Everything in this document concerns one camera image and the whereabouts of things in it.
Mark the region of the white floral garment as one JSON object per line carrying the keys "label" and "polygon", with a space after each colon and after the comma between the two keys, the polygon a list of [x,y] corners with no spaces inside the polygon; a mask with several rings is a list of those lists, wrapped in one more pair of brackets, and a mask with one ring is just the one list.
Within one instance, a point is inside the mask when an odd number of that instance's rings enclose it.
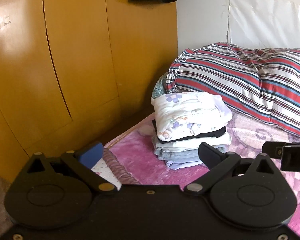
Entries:
{"label": "white floral garment", "polygon": [[185,137],[178,134],[172,124],[178,121],[188,126],[193,135],[216,131],[228,124],[232,112],[225,105],[220,95],[207,92],[184,92],[164,94],[152,100],[155,113],[157,135],[163,141],[172,140],[172,136]]}

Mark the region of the cherry print bed sheet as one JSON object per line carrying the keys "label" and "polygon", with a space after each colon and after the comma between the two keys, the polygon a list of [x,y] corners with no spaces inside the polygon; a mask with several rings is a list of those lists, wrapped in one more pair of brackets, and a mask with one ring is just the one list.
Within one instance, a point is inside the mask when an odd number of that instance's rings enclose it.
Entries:
{"label": "cherry print bed sheet", "polygon": [[119,190],[121,188],[121,183],[119,180],[115,177],[111,169],[108,167],[106,162],[103,158],[101,158],[91,169],[93,172],[95,172],[97,175],[105,179],[107,182],[115,185],[117,189]]}

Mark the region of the folded white garment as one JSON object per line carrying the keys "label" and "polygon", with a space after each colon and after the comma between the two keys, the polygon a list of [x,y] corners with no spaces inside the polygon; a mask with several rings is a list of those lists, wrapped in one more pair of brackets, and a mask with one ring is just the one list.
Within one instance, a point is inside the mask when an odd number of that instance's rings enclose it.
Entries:
{"label": "folded white garment", "polygon": [[211,146],[230,145],[232,137],[228,132],[225,132],[220,137],[196,138],[189,140],[181,140],[176,142],[160,142],[156,136],[152,137],[152,142],[157,150],[164,152],[182,152],[189,150],[197,150],[201,143],[205,142]]}

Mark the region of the folded grey garment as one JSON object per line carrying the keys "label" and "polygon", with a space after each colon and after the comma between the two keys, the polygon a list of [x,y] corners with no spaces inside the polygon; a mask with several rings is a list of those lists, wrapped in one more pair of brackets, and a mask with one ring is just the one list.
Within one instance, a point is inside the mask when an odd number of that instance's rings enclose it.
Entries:
{"label": "folded grey garment", "polygon": [[154,154],[158,157],[159,160],[171,161],[176,163],[200,161],[198,149],[182,152],[164,152],[163,150],[155,150]]}

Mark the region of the folded lavender garment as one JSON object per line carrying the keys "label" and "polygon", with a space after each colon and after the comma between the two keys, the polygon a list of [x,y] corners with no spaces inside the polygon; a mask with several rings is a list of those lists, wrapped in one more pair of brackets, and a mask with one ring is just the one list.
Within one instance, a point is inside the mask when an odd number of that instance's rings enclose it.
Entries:
{"label": "folded lavender garment", "polygon": [[204,165],[205,164],[202,161],[188,161],[188,162],[173,162],[173,161],[165,161],[166,166],[171,170],[178,170],[181,168],[188,168],[193,167],[197,165]]}

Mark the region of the pink plush blanket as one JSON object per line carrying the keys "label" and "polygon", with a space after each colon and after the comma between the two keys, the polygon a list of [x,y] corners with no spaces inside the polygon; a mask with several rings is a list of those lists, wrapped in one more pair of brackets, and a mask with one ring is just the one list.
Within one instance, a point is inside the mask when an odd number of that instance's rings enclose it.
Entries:
{"label": "pink plush blanket", "polygon": [[[207,172],[203,165],[174,171],[159,160],[152,142],[153,118],[150,115],[105,145],[103,158],[115,177],[123,184],[169,184],[183,188]],[[233,114],[227,132],[232,137],[229,149],[243,158],[256,157],[266,141],[300,141],[299,137],[238,113]],[[300,173],[283,172],[283,176],[298,200],[289,227],[300,235]]]}

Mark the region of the striped quilt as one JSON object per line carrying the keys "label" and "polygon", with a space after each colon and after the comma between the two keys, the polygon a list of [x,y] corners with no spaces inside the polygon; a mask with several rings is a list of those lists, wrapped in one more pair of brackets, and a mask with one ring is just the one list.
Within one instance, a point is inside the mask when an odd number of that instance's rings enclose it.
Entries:
{"label": "striped quilt", "polygon": [[186,49],[167,72],[166,91],[220,95],[232,110],[300,137],[300,48]]}

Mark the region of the floral pillow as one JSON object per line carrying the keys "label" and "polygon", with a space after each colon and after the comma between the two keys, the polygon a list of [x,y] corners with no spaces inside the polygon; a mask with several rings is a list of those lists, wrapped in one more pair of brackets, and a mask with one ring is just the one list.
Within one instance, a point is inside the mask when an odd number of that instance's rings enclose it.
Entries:
{"label": "floral pillow", "polygon": [[166,78],[167,78],[167,73],[165,73],[158,79],[158,81],[156,82],[153,88],[151,100],[155,100],[156,98],[168,93]]}

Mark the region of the yellow wooden wardrobe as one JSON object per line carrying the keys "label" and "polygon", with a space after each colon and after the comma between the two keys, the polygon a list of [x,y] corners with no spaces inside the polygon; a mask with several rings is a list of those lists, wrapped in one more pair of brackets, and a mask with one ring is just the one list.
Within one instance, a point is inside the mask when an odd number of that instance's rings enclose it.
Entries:
{"label": "yellow wooden wardrobe", "polygon": [[175,3],[0,0],[0,176],[149,108],[176,55]]}

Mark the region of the white pillow on wall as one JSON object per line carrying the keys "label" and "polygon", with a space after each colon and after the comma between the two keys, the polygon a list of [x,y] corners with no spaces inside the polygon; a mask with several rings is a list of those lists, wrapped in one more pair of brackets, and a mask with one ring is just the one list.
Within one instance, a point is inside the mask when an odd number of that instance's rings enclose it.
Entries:
{"label": "white pillow on wall", "polygon": [[229,0],[227,42],[242,48],[300,48],[300,4]]}

